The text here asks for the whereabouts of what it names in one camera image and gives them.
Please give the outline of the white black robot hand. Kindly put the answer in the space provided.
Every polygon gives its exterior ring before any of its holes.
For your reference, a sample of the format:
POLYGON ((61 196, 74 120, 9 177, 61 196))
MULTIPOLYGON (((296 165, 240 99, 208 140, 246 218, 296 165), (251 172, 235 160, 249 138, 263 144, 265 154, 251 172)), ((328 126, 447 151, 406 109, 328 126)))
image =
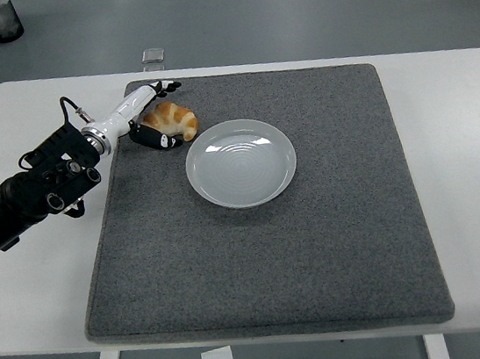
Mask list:
POLYGON ((130 132, 131 121, 137 121, 140 114, 157 97, 165 97, 181 85, 177 81, 160 80, 140 86, 127 95, 108 115, 87 123, 81 134, 102 158, 109 156, 117 146, 118 139, 130 132))

